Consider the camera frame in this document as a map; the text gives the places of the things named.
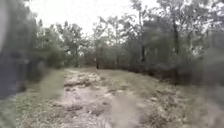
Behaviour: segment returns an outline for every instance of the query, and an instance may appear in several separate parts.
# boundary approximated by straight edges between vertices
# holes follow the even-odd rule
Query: tree trunk
[[[143,27],[142,27],[142,12],[139,11],[139,25],[140,25],[140,43],[141,43],[141,64],[140,64],[140,72],[145,72],[145,45],[143,42]]]
[[[176,54],[176,66],[174,69],[174,85],[178,85],[179,84],[179,33],[177,30],[177,25],[176,25],[176,20],[175,20],[175,16],[173,15],[173,31],[174,31],[174,49],[175,49],[175,54]]]
[[[77,68],[79,66],[79,53],[78,53],[78,48],[75,48],[75,67]]]

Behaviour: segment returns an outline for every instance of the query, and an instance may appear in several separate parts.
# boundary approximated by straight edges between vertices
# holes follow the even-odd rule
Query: tree
[[[82,44],[82,28],[77,24],[69,24],[67,21],[64,26],[57,25],[58,32],[62,35],[67,49],[65,52],[69,57],[69,63],[74,63],[75,67],[79,66],[79,50]]]
[[[131,0],[131,2],[132,2],[132,8],[138,12],[138,24],[137,24],[138,32],[137,33],[140,38],[139,42],[141,44],[141,63],[142,63],[141,69],[144,72],[145,61],[146,61],[146,57],[145,57],[145,49],[146,48],[145,48],[145,44],[143,42],[143,20],[144,20],[144,18],[146,18],[146,13],[147,13],[146,9],[147,8],[142,7],[142,2],[140,0]]]

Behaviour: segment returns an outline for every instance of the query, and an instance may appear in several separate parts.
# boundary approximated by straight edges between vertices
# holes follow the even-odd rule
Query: rock
[[[151,98],[151,101],[156,102],[157,101],[157,98],[156,97],[152,97]]]

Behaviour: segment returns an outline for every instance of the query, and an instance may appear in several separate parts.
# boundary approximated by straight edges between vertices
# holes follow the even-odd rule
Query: vegetation
[[[67,21],[44,27],[25,2],[6,2],[11,20],[1,52],[18,65],[20,81],[40,80],[47,68],[96,66],[175,85],[223,82],[223,62],[216,57],[223,55],[222,1],[158,0],[158,7],[148,9],[131,0],[137,15],[99,17],[89,36]],[[210,78],[212,72],[217,76]]]

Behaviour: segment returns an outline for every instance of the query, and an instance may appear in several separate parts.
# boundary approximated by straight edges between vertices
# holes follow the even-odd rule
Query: sky
[[[142,0],[148,7],[156,6],[156,0]],[[77,23],[85,33],[90,33],[93,22],[98,16],[121,16],[132,13],[130,0],[31,0],[32,12],[37,13],[37,19],[42,19],[44,26],[61,23]]]

